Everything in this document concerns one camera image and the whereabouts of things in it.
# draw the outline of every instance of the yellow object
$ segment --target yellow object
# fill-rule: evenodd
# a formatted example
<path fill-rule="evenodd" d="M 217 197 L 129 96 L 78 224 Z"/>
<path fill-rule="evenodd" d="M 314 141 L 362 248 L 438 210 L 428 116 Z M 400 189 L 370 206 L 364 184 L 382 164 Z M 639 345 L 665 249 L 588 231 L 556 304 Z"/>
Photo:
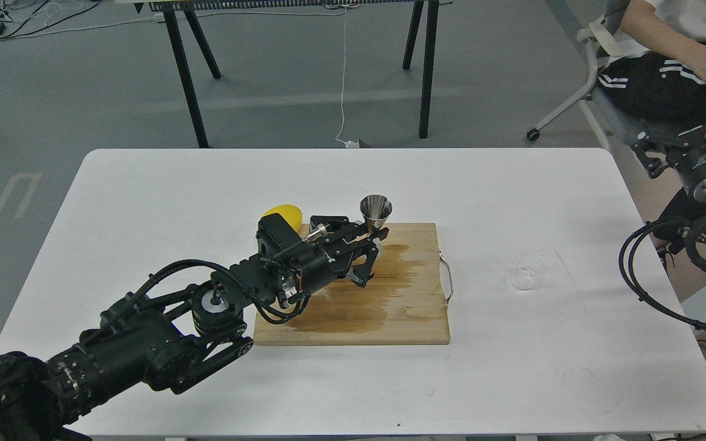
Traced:
<path fill-rule="evenodd" d="M 299 228 L 302 227 L 302 211 L 299 207 L 292 206 L 291 204 L 283 204 L 268 210 L 266 213 L 263 213 L 263 217 L 274 213 L 278 213 L 282 216 L 295 232 L 299 232 Z"/>

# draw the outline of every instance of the floor marking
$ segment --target floor marking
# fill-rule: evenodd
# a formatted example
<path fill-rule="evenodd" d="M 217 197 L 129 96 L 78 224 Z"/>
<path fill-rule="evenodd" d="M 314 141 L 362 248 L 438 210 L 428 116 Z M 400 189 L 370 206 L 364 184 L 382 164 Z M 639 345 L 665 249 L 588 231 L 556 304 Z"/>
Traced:
<path fill-rule="evenodd" d="M 23 199 L 21 199 L 20 201 L 18 211 L 15 213 L 15 215 L 12 216 L 14 219 L 20 219 L 23 217 L 23 213 L 26 212 L 26 209 L 28 208 L 29 203 L 31 202 L 31 198 L 32 196 L 34 196 L 34 192 L 36 192 L 37 190 L 37 184 L 39 184 L 40 179 L 42 179 L 42 173 L 17 173 L 12 175 L 10 177 L 9 182 L 7 183 L 7 186 L 5 187 L 5 190 L 0 196 L 0 213 L 5 208 L 5 205 L 7 204 L 7 199 L 9 199 L 12 190 L 15 189 L 16 184 L 21 179 L 30 179 L 30 182 L 25 195 L 23 195 Z"/>

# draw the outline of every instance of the black pants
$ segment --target black pants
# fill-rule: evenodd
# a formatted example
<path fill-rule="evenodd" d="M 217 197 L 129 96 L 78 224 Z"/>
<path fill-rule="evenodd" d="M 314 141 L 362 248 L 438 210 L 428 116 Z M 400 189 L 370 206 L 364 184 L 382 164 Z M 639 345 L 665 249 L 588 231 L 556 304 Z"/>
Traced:
<path fill-rule="evenodd" d="M 706 84 L 676 59 L 655 52 L 617 59 L 599 73 L 599 85 L 617 108 L 637 118 L 684 129 L 706 124 Z"/>

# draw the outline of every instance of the glass cup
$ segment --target glass cup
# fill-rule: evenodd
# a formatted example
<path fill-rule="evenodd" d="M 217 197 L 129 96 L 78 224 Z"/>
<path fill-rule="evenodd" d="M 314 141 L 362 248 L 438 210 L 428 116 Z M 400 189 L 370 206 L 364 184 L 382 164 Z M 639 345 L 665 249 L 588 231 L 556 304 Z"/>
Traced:
<path fill-rule="evenodd" d="M 508 280 L 517 290 L 527 291 L 535 288 L 546 271 L 546 259 L 535 251 L 529 251 L 519 255 L 516 265 L 508 274 Z"/>

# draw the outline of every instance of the table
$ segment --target table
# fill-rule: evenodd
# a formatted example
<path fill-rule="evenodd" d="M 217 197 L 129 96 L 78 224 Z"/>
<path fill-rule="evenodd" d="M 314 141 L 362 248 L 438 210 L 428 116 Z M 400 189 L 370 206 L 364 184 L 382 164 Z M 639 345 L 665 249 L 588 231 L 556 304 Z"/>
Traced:
<path fill-rule="evenodd" d="M 133 3 L 135 9 L 140 12 L 143 7 L 142 0 L 116 0 L 117 3 Z M 162 12 L 165 17 L 165 27 L 168 30 L 173 57 L 176 59 L 176 67 L 179 70 L 181 86 L 184 89 L 184 97 L 187 100 L 187 107 L 192 120 L 192 127 L 195 137 L 198 140 L 199 148 L 208 148 L 208 138 L 203 125 L 203 117 L 198 106 L 198 97 L 195 94 L 192 83 L 190 67 L 187 63 L 187 55 L 184 53 L 184 43 L 179 32 L 179 24 L 176 18 L 176 11 L 183 11 L 187 22 L 190 25 L 195 41 L 200 47 L 208 70 L 215 79 L 222 78 L 218 64 L 214 59 L 211 48 L 201 28 L 200 22 L 195 12 L 208 9 L 249 9 L 249 8 L 274 8 L 274 7 L 294 7 L 294 6 L 321 6 L 321 5 L 362 5 L 369 3 L 387 2 L 412 2 L 412 16 L 408 30 L 407 43 L 404 46 L 403 69 L 409 70 L 412 63 L 412 53 L 416 46 L 418 27 L 421 22 L 424 2 L 428 3 L 427 11 L 427 35 L 423 54 L 423 76 L 421 79 L 421 106 L 418 126 L 418 136 L 424 139 L 429 134 L 429 108 L 432 96 L 432 76 L 435 69 L 435 40 L 438 28 L 438 11 L 440 0 L 233 0 L 225 2 L 221 0 L 155 0 L 149 2 L 149 8 L 153 12 Z"/>
<path fill-rule="evenodd" d="M 98 150 L 84 160 L 0 337 L 46 358 L 181 258 L 253 254 L 282 203 L 434 222 L 454 271 L 448 346 L 258 347 L 181 396 L 142 383 L 72 425 L 90 435 L 407 435 L 706 431 L 692 329 L 636 300 L 617 252 L 642 223 L 610 154 L 586 149 Z M 550 249 L 546 285 L 507 282 Z M 642 285 L 679 310 L 655 252 Z M 154 295 L 200 282 L 174 276 Z M 247 310 L 252 326 L 254 312 Z"/>

